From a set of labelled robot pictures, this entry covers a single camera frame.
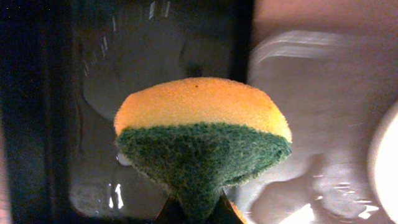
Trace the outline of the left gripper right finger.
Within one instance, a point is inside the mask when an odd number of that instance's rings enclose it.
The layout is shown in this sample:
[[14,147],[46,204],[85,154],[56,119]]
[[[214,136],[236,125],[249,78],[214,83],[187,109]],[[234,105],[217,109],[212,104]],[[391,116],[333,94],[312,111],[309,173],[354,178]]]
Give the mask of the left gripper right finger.
[[244,224],[224,191],[222,191],[214,209],[214,224]]

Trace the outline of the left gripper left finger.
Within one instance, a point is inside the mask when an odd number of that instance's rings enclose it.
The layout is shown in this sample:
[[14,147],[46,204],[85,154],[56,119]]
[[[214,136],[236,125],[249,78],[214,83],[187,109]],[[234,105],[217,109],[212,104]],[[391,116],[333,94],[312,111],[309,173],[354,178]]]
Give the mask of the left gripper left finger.
[[178,200],[169,197],[152,224],[184,224],[185,214]]

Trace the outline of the green and yellow sponge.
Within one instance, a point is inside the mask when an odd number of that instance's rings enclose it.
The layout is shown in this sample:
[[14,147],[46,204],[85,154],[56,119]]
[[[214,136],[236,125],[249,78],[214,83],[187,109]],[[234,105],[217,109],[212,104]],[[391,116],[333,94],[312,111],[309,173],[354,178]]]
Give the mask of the green and yellow sponge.
[[223,189],[291,154],[285,116],[263,91],[225,78],[185,78],[129,95],[114,118],[116,145],[164,186],[185,223],[205,223]]

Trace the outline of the cream white plate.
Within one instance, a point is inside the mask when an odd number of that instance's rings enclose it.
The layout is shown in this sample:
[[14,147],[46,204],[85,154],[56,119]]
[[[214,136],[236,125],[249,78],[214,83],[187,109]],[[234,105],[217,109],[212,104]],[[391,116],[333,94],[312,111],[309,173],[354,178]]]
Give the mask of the cream white plate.
[[372,191],[388,217],[397,223],[397,103],[380,120],[368,154]]

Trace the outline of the brown plastic serving tray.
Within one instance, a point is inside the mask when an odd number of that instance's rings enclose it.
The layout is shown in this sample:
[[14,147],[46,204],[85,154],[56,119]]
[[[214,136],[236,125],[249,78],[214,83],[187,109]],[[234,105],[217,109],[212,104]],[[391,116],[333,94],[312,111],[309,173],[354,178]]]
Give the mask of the brown plastic serving tray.
[[397,41],[294,30],[251,52],[248,83],[287,118],[292,155],[231,191],[248,223],[390,223],[369,157],[397,101]]

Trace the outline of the black rectangular tray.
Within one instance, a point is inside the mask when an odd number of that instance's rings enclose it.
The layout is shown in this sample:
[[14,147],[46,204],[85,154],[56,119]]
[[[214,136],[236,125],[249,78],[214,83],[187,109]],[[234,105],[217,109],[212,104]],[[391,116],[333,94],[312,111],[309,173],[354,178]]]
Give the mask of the black rectangular tray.
[[152,223],[167,194],[126,165],[124,99],[245,82],[253,1],[1,1],[1,222]]

